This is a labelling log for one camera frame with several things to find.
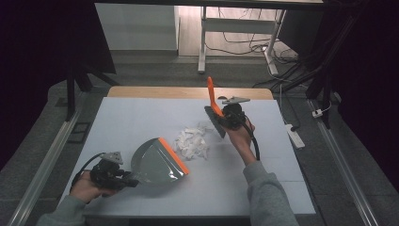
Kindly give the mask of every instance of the black curtain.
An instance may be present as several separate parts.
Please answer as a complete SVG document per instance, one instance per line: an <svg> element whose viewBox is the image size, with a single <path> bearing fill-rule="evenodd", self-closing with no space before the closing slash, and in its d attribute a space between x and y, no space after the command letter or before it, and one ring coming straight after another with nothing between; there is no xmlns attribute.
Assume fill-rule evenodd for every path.
<svg viewBox="0 0 399 226"><path fill-rule="evenodd" d="M1 168L40 115L48 89L80 63L115 73L92 2L0 1Z"/></svg>
<svg viewBox="0 0 399 226"><path fill-rule="evenodd" d="M398 3L372 0L335 57L333 88L344 121L399 190Z"/></svg>

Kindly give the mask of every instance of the gray sleeve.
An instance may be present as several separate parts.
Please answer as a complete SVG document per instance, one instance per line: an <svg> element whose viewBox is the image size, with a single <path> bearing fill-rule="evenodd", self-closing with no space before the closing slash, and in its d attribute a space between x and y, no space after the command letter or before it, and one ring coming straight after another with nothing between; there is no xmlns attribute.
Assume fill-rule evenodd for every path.
<svg viewBox="0 0 399 226"><path fill-rule="evenodd" d="M86 204L81 200L73 196L66 196L56 208L55 212L41 216L36 225L85 225L85 217L83 217L85 206Z"/></svg>
<svg viewBox="0 0 399 226"><path fill-rule="evenodd" d="M249 164L244 169L252 226L298 225L288 203L287 195L274 173L267 173L262 162Z"/></svg>

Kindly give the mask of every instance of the white table surface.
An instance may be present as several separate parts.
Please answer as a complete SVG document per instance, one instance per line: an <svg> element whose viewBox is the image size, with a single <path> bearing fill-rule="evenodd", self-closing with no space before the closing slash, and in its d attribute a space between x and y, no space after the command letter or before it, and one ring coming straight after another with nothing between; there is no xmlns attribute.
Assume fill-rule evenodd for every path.
<svg viewBox="0 0 399 226"><path fill-rule="evenodd" d="M204 111L208 104L208 100L200 99L105 97L64 196L69 194L73 175L96 153L121 152L121 168L130 170L134 152L145 141L164 137L173 147L185 127L208 121ZM294 213L314 214L277 102L252 100L241 106L256 126L263 165L268 172L276 173ZM129 218L248 216L247 183L239 154L228 135L222 139L216 130L207 133L205 141L210 146L208 159L184 160L190 174L180 181L161 187L126 187L112 197L92 201L85 214Z"/></svg>

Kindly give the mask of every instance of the black stand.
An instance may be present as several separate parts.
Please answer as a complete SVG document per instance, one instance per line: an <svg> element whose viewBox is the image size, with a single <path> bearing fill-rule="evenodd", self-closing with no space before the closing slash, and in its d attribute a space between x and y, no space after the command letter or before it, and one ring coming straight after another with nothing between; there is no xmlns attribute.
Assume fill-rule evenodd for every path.
<svg viewBox="0 0 399 226"><path fill-rule="evenodd" d="M67 113L67 119L65 121L70 121L75 112L75 96L74 96L75 81L80 90L82 90L83 92L89 92L93 87L88 77L88 73L93 74L94 76L100 78L105 83L111 86L120 86L118 82L109 78L105 74L91 68L89 65L73 64L67 76L68 113Z"/></svg>
<svg viewBox="0 0 399 226"><path fill-rule="evenodd" d="M284 86L281 91L288 91L296 86L312 79L311 85L306 90L306 96L308 99L315 99L321 90L323 90L323 104L322 109L327 109L330 105L329 95L331 92L331 74L329 73L329 69L331 66L331 62L336 56L337 52L340 50L344 40L346 39L347 35L349 34L350 30L352 29L353 25L355 24L356 20L359 18L361 12L365 9L369 0L362 0L355 4L354 8L352 9L351 13L347 16L347 20L343 25L343 30L340 35L335 39L334 43L332 44L329 52L327 53L326 58L323 60L322 64L311 71L310 73L306 74L305 76L296 79L292 83L287 86ZM326 125L326 128L329 129L328 123L328 110L323 112L322 116L323 123Z"/></svg>

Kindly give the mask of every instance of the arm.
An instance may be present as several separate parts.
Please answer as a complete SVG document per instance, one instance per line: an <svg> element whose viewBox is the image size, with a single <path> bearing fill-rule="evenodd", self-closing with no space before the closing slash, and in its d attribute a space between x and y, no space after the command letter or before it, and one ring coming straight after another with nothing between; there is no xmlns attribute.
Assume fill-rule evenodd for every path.
<svg viewBox="0 0 399 226"><path fill-rule="evenodd" d="M100 195L114 195L116 191L98 188L90 180L90 173L85 171L78 182L73 186L70 195L56 208L55 212L40 217L37 226L42 225L69 225L80 226L85 224L83 210L86 203Z"/></svg>
<svg viewBox="0 0 399 226"><path fill-rule="evenodd" d="M247 126L252 130L255 129L249 121ZM225 130L246 165L244 175L248 183L251 225L298 225L287 195L276 175L267 173L262 162L256 160L250 149L251 139L247 130L243 127L235 131L226 128Z"/></svg>

